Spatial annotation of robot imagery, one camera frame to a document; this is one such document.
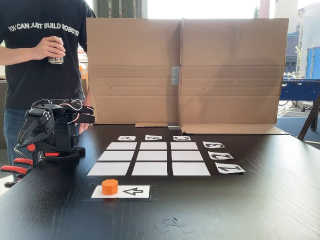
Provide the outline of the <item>person's right hand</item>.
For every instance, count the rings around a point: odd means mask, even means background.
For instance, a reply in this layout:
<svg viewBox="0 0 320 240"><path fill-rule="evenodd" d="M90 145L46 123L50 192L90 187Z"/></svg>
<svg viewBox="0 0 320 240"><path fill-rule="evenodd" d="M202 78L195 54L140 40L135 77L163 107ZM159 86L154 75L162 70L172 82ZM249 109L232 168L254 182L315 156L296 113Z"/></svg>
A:
<svg viewBox="0 0 320 240"><path fill-rule="evenodd" d="M61 58L66 55L66 50L61 38L57 36L44 37L31 49L32 60L42 60L44 58Z"/></svg>

